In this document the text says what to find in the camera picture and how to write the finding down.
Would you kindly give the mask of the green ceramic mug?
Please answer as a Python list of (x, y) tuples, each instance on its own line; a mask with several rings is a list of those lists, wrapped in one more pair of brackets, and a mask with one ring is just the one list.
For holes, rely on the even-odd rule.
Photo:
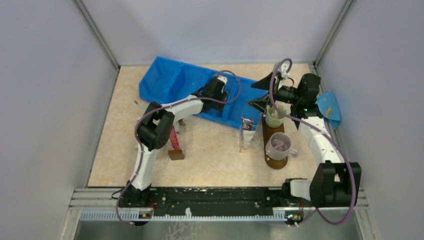
[(265, 124), (270, 128), (278, 128), (286, 120), (286, 116), (282, 115), (275, 107), (269, 106), (265, 112)]

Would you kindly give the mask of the clear textured acrylic tray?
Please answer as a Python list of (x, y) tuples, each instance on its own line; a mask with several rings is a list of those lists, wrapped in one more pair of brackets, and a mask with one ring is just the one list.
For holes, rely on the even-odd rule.
[(251, 130), (242, 126), (239, 128), (239, 152), (260, 153), (263, 151), (263, 128), (261, 125), (253, 125)]

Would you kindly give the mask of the clear holder with wooden ends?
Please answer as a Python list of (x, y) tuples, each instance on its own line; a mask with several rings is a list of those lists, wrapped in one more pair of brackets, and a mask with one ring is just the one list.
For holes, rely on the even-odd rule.
[(181, 149), (177, 136), (177, 133), (180, 133), (184, 126), (184, 121), (180, 119), (171, 128), (169, 140), (171, 142), (172, 149), (167, 152), (171, 161), (179, 161), (185, 159), (185, 155), (183, 153), (183, 150)]

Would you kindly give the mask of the light pink toothbrush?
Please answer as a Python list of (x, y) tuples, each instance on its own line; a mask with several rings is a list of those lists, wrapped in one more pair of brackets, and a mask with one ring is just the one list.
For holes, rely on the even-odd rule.
[(273, 145), (272, 142), (268, 142), (265, 149), (266, 149), (267, 152), (271, 152), (271, 151), (277, 150), (277, 148), (280, 148), (284, 145), (285, 145), (285, 143), (283, 141), (277, 143), (276, 145)]

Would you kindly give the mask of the grey ceramic mug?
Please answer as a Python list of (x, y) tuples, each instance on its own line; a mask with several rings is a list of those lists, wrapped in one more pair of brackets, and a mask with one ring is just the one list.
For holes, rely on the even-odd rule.
[(299, 156), (299, 151), (293, 147), (291, 138), (283, 132), (276, 132), (270, 137), (265, 145), (265, 153), (270, 159), (276, 161)]

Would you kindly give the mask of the white tube orange cap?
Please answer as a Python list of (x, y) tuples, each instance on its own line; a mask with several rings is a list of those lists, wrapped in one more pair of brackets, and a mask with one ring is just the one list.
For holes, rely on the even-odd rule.
[(249, 153), (255, 149), (255, 144), (253, 141), (255, 134), (256, 134), (256, 131), (241, 129), (241, 133), (240, 133), (240, 152), (241, 153)]

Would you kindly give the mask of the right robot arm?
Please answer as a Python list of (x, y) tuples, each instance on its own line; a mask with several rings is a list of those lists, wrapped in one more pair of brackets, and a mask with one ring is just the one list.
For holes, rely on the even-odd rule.
[(281, 199), (287, 206), (295, 206), (305, 199), (316, 208), (354, 207), (357, 203), (362, 169), (357, 162), (350, 162), (339, 146), (327, 134), (325, 116), (320, 111), (319, 96), (321, 78), (313, 73), (304, 74), (299, 84), (279, 86), (285, 76), (270, 73), (251, 84), (254, 89), (266, 90), (248, 105), (264, 111), (272, 100), (290, 104), (290, 119), (305, 137), (317, 162), (317, 170), (311, 180), (288, 179), (288, 187)]

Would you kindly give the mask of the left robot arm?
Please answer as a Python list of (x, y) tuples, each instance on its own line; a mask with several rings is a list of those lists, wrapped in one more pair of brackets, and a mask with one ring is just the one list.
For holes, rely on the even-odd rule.
[(130, 197), (138, 207), (149, 203), (148, 188), (152, 182), (154, 162), (159, 150), (167, 144), (174, 123), (210, 109), (221, 110), (227, 103), (226, 84), (227, 78), (219, 75), (183, 99), (166, 104), (151, 102), (148, 105), (134, 129), (138, 142), (137, 160), (132, 177), (122, 191), (123, 197)]

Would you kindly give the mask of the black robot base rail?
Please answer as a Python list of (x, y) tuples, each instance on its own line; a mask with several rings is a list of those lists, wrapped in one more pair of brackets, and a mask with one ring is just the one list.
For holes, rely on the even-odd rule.
[(301, 220), (308, 201), (291, 196), (286, 184), (280, 187), (182, 187), (152, 186), (137, 189), (132, 183), (112, 194), (115, 213), (141, 209), (140, 220), (189, 219), (289, 219)]

